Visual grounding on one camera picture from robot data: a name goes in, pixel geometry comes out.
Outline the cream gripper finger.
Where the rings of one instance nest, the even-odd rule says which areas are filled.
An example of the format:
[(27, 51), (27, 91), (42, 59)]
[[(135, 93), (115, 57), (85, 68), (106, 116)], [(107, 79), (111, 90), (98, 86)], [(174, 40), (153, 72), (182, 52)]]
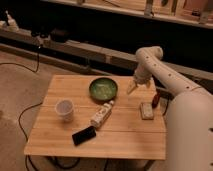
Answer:
[(131, 94), (137, 87), (138, 85), (135, 82), (131, 82), (127, 88), (127, 94)]
[(150, 83), (150, 82), (147, 82), (147, 83), (146, 83), (146, 88), (150, 88), (150, 86), (151, 86), (151, 83)]

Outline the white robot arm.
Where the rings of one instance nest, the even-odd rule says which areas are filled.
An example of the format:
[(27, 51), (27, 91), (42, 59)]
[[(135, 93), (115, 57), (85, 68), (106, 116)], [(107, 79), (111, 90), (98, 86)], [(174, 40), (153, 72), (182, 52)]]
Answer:
[(213, 171), (213, 94), (165, 65), (160, 46), (136, 51), (127, 93), (156, 77), (173, 95), (166, 112), (165, 171)]

